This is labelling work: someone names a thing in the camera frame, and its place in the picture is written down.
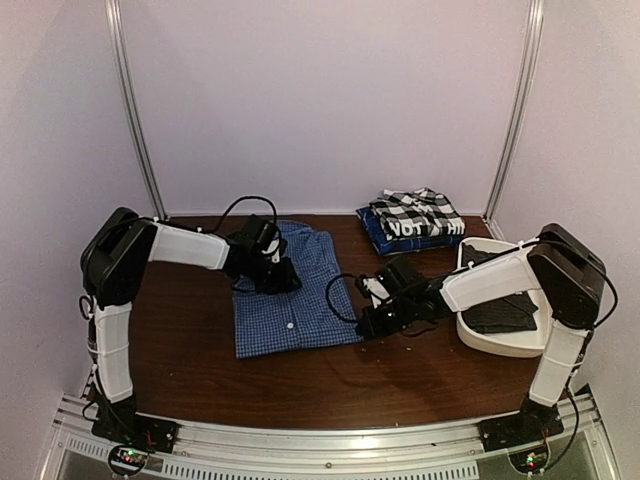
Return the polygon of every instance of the robotic arm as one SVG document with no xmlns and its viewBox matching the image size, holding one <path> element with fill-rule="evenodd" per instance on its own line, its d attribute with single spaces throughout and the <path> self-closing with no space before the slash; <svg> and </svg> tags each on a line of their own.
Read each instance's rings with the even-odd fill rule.
<svg viewBox="0 0 640 480">
<path fill-rule="evenodd" d="M 542 359 L 520 412 L 481 423 L 485 450 L 537 441 L 543 429 L 559 433 L 556 404 L 584 356 L 600 310 L 605 267 L 587 247 L 556 224 L 526 244 L 448 275 L 426 279 L 406 257 L 375 277 L 360 277 L 372 301 L 357 326 L 365 338 L 389 335 L 415 320 L 437 319 L 513 293 L 541 289 L 553 310 Z"/>
<path fill-rule="evenodd" d="M 197 265 L 232 279 L 244 275 L 260 293 L 291 292 L 301 282 L 291 260 L 281 257 L 286 241 L 276 238 L 278 234 L 275 224 L 255 215 L 241 231 L 227 237 L 142 218 L 123 207 L 109 217 L 80 261 L 84 289 L 93 306 L 88 344 L 96 371 L 97 388 L 92 393 L 99 405 L 94 434 L 123 441 L 132 433 L 162 428 L 140 425 L 145 417 L 135 414 L 129 376 L 129 317 L 147 263 Z M 171 445 L 168 442 L 165 450 L 170 451 Z"/>
</svg>

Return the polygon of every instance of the black and white checkered shirt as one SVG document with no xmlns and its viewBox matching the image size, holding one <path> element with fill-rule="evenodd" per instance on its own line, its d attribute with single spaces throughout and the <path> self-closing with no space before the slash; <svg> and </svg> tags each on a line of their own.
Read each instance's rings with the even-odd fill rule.
<svg viewBox="0 0 640 480">
<path fill-rule="evenodd" d="M 464 221 L 447 197 L 428 188 L 384 190 L 369 205 L 389 239 L 464 235 Z"/>
</svg>

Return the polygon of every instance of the dark gray cloth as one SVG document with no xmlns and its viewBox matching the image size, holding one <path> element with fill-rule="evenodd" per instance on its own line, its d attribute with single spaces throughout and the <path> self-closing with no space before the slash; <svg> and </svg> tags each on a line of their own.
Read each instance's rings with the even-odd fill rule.
<svg viewBox="0 0 640 480">
<path fill-rule="evenodd" d="M 495 254 L 476 250 L 470 245 L 462 245 L 462 263 L 480 263 L 493 258 Z M 538 307 L 527 292 L 509 295 L 471 307 L 462 313 L 462 319 L 476 333 L 512 333 L 537 330 L 533 314 Z"/>
</svg>

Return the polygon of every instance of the white wall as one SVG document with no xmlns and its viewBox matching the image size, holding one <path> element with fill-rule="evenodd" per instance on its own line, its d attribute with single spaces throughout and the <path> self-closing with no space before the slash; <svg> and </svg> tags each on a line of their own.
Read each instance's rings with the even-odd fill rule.
<svg viewBox="0 0 640 480">
<path fill-rule="evenodd" d="M 621 297 L 591 383 L 625 478 L 640 445 L 640 4 L 547 2 L 542 50 L 497 221 L 509 239 L 560 222 L 605 261 Z"/>
<path fill-rule="evenodd" d="M 353 212 L 382 188 L 430 186 L 460 211 L 481 212 L 528 6 L 124 2 L 167 210 L 221 212 L 259 193 L 283 212 Z"/>
<path fill-rule="evenodd" d="M 82 248 L 116 206 L 151 212 L 104 2 L 2 2 L 0 24 L 0 478 L 26 479 L 88 373 Z"/>
</svg>

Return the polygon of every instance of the brown tabletop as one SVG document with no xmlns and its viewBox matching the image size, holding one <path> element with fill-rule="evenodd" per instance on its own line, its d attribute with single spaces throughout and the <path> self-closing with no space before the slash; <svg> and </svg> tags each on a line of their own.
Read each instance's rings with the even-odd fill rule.
<svg viewBox="0 0 640 480">
<path fill-rule="evenodd" d="M 290 218 L 331 232 L 343 272 L 372 274 L 385 262 L 355 216 Z M 178 220 L 205 227 L 216 221 Z M 469 236 L 489 236 L 480 218 L 465 220 Z M 229 218 L 221 231 L 240 222 Z M 410 258 L 433 276 L 454 267 L 455 250 Z M 220 272 L 149 265 L 130 327 L 140 412 L 266 428 L 426 424 L 516 410 L 538 364 L 468 348 L 458 339 L 453 317 L 417 338 L 397 334 L 237 360 L 229 285 Z M 352 298 L 359 312 L 364 303 L 355 290 Z"/>
</svg>

